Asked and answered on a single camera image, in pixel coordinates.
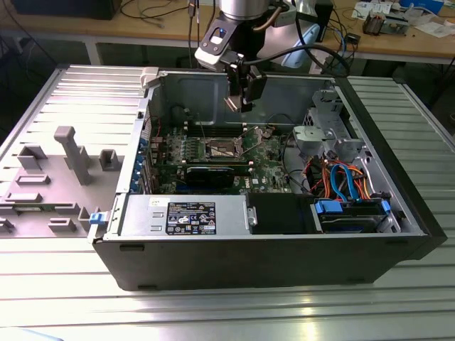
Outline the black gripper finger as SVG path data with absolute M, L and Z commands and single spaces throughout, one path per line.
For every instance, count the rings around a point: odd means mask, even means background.
M 249 66 L 242 77 L 242 113 L 251 112 L 254 101 L 260 99 L 267 83 L 267 76 L 256 66 Z
M 245 68 L 242 62 L 230 63 L 227 66 L 228 96 L 242 97 L 244 93 Z

